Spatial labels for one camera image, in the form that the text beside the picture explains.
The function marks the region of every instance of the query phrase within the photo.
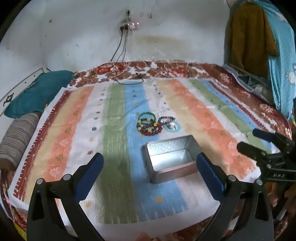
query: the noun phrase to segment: striped bolster pillow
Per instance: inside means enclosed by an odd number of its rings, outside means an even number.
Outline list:
[[[30,113],[12,122],[0,143],[0,169],[16,170],[38,121],[39,115]]]

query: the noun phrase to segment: hanging garment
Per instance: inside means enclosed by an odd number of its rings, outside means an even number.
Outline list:
[[[296,52],[294,31],[271,3],[253,1],[261,6],[270,23],[279,57],[269,57],[269,71],[276,108],[290,119],[296,95]]]
[[[278,56],[276,43],[264,10],[244,3],[228,23],[230,63],[259,77],[267,78],[268,56]]]

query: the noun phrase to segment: teal pillow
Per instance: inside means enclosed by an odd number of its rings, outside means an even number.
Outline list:
[[[33,84],[18,95],[5,109],[4,115],[20,118],[35,111],[43,112],[62,87],[67,87],[74,73],[67,70],[42,73]]]

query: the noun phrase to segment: silver bolt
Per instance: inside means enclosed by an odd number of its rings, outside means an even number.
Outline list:
[[[42,179],[42,178],[39,178],[39,179],[37,180],[36,183],[37,183],[37,184],[41,184],[41,183],[43,183],[43,179]]]
[[[257,179],[257,180],[256,180],[256,183],[257,183],[258,185],[262,185],[262,181],[261,181],[260,179]]]
[[[65,181],[68,181],[70,178],[71,178],[71,174],[66,174],[66,175],[63,176],[63,179]]]
[[[234,175],[229,175],[228,179],[232,182],[234,182],[237,178]]]

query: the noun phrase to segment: green bangle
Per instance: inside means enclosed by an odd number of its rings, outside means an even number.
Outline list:
[[[153,116],[153,120],[151,120],[151,121],[148,121],[148,122],[143,122],[142,121],[141,124],[144,125],[144,126],[151,125],[151,124],[153,124],[156,121],[156,116],[153,113],[151,113],[151,112],[144,112],[144,113],[140,114],[139,117],[138,117],[138,120],[140,120],[141,119],[141,116],[143,116],[143,115],[152,115]]]

